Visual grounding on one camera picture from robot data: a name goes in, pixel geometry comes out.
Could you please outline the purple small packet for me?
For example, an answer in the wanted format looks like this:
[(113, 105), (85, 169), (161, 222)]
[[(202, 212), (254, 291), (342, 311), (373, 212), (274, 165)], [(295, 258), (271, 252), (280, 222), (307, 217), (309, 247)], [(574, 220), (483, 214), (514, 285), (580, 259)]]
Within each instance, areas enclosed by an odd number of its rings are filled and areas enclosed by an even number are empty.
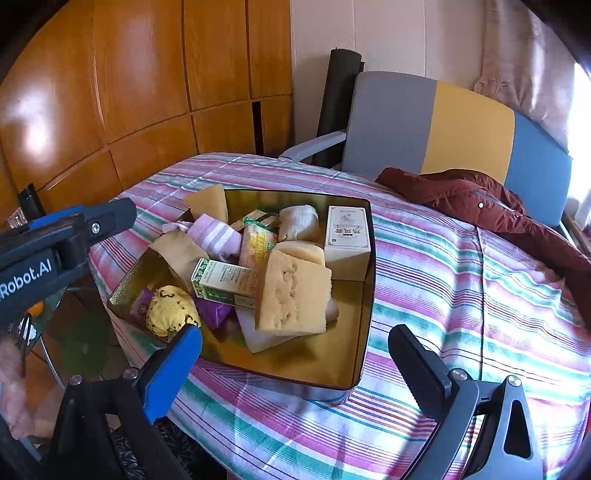
[[(146, 328), (146, 312), (154, 294), (155, 292), (144, 288), (132, 302), (129, 311), (129, 319), (135, 324)], [(221, 328), (221, 325), (224, 323), (224, 321), (232, 314), (233, 308), (229, 307), (228, 305), (223, 305), (221, 303), (215, 303), (204, 299), (191, 298), (197, 307), (197, 312), (201, 320), (201, 326), (206, 325), (211, 330)]]

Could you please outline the dark red jacket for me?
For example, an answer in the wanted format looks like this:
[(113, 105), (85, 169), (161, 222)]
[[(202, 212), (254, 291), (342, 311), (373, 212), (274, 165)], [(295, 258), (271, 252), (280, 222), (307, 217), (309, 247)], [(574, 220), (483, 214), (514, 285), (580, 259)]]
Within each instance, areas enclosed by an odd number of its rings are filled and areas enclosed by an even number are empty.
[(465, 169), (416, 175), (389, 167), (377, 183), (412, 203), (488, 230), (541, 261), (565, 280), (582, 318), (590, 321), (590, 260), (534, 220), (519, 196), (492, 177)]

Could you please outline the yellow spotted plush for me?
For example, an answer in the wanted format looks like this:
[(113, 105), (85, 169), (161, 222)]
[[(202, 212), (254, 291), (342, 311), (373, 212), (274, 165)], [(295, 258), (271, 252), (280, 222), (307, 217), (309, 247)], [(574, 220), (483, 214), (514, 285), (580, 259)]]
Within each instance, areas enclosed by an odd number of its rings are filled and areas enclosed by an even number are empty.
[(171, 338), (185, 325), (201, 327), (193, 299), (183, 289), (166, 285), (158, 288), (146, 312), (146, 328), (154, 335)]

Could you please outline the white sock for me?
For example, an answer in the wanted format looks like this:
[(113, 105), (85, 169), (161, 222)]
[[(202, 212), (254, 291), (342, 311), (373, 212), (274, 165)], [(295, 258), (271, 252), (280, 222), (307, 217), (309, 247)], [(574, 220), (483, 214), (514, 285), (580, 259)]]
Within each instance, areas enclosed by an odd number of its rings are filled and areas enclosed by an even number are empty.
[(318, 241), (320, 221), (318, 212), (311, 205), (294, 205), (280, 210), (279, 240)]

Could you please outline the wooden wardrobe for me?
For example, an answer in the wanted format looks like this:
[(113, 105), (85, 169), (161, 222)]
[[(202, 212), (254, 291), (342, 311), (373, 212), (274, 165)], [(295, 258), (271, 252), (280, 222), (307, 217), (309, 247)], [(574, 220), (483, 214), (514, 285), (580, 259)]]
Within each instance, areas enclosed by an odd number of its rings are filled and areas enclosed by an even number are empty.
[(1, 84), (1, 213), (92, 205), (198, 153), (293, 138), (286, 1), (71, 1)]

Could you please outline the gold tin box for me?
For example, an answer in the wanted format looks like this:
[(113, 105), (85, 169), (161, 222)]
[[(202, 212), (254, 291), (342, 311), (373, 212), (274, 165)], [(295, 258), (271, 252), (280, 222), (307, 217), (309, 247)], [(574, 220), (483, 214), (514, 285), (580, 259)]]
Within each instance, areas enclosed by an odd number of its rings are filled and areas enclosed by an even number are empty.
[[(329, 299), (335, 300), (339, 308), (337, 320), (329, 322), (322, 333), (298, 335), (278, 346), (270, 347), (263, 352), (252, 353), (239, 335), (213, 333), (207, 326), (201, 327), (202, 347), (200, 358), (223, 367), (230, 368), (231, 373), (238, 373), (242, 383), (249, 382), (259, 388), (273, 390), (294, 397), (305, 398), (334, 405), (342, 404), (349, 394), (360, 383), (370, 333), (370, 318), (374, 304), (376, 283), (376, 252), (374, 225), (370, 201), (362, 198), (349, 198), (335, 195), (322, 195), (310, 192), (273, 191), (235, 189), (224, 190), (230, 221), (238, 221), (254, 209), (267, 212), (278, 212), (281, 208), (297, 205), (311, 205), (317, 210), (321, 224), (321, 239), (325, 239), (325, 226), (329, 221), (329, 208), (342, 207), (346, 210), (363, 209), (369, 233), (370, 252), (363, 280), (345, 280), (337, 278), (341, 275), (331, 270), (331, 298), (329, 298), (328, 280), (325, 281), (321, 267), (294, 270), (297, 274), (294, 294), (291, 290), (277, 286), (271, 289), (271, 280), (280, 280), (279, 276), (270, 278), (266, 274), (266, 264), (259, 272), (240, 274), (238, 265), (221, 267), (213, 272), (211, 269), (195, 266), (197, 274), (204, 273), (205, 280), (211, 280), (211, 288), (221, 291), (221, 284), (228, 280), (229, 287), (245, 287), (254, 297), (245, 295), (235, 297), (236, 316), (242, 311), (252, 317), (252, 327), (257, 333), (274, 333), (271, 330), (257, 330), (256, 321), (259, 313), (269, 313), (270, 307), (297, 307), (297, 313), (304, 313), (303, 320), (311, 320), (311, 313), (320, 313), (321, 306), (327, 306)], [(164, 285), (181, 286), (182, 281), (175, 278), (165, 260), (151, 248), (140, 256), (136, 264), (127, 272), (108, 299), (109, 311), (121, 321), (136, 327), (147, 334), (150, 339), (168, 343), (149, 332), (145, 321), (132, 320), (132, 303), (138, 298), (144, 287), (161, 287)]]

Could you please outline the white tea box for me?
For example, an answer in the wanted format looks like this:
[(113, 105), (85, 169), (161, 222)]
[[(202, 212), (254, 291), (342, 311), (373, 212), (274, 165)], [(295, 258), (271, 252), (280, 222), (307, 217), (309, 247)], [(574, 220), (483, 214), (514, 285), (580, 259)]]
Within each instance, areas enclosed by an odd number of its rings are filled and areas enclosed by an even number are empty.
[(366, 210), (329, 206), (324, 251), (325, 265), (332, 270), (332, 278), (365, 280), (372, 251)]

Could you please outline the black rolled mat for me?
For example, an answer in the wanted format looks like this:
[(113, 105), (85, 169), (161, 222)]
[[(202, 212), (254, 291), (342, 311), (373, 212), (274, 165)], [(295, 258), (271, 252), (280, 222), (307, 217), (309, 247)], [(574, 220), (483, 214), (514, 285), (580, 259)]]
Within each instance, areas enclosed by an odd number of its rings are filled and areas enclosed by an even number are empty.
[(356, 76), (363, 72), (364, 66), (360, 53), (349, 49), (332, 49), (318, 119), (318, 137), (348, 127)]

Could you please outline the pink sock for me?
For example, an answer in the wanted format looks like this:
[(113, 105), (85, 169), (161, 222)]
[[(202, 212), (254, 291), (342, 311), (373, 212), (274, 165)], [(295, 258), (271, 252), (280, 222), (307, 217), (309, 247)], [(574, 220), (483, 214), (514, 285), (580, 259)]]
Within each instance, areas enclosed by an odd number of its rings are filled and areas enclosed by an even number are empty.
[(228, 224), (201, 214), (193, 222), (176, 221), (161, 227), (163, 234), (179, 230), (214, 260), (228, 262), (237, 260), (242, 251), (242, 234)]

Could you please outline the green white medicine box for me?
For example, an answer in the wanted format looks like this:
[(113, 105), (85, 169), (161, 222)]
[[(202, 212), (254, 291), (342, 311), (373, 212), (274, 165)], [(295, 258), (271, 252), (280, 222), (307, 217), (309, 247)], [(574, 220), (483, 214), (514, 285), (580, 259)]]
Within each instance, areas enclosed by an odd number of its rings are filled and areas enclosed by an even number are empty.
[(190, 281), (199, 299), (250, 310), (256, 308), (259, 284), (256, 270), (201, 258)]

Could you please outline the grey yellow blue chair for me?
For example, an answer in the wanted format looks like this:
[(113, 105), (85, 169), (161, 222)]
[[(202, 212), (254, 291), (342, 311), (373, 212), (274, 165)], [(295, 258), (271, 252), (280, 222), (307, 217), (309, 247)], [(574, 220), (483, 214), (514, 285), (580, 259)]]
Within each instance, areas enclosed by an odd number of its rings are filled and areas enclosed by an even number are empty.
[(572, 159), (536, 122), (491, 98), (403, 73), (360, 73), (346, 129), (281, 153), (301, 162), (342, 145), (342, 170), (376, 179), (388, 167), (414, 174), (479, 171), (517, 194), (535, 220), (556, 227)]

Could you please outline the pink curtain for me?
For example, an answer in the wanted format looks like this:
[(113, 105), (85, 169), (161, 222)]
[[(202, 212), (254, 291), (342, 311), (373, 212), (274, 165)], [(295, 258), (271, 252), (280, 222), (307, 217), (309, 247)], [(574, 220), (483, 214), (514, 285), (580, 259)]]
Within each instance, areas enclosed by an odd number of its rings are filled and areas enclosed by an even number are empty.
[(483, 61), (475, 92), (520, 112), (567, 148), (574, 83), (573, 56), (523, 2), (485, 3)]

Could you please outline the yellow sponge wedge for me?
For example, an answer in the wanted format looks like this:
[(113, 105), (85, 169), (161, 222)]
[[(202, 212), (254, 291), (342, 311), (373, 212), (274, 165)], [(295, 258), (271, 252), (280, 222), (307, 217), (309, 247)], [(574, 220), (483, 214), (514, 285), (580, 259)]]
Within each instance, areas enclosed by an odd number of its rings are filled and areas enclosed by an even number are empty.
[(259, 278), (256, 330), (276, 336), (307, 336), (327, 330), (332, 271), (271, 251)]

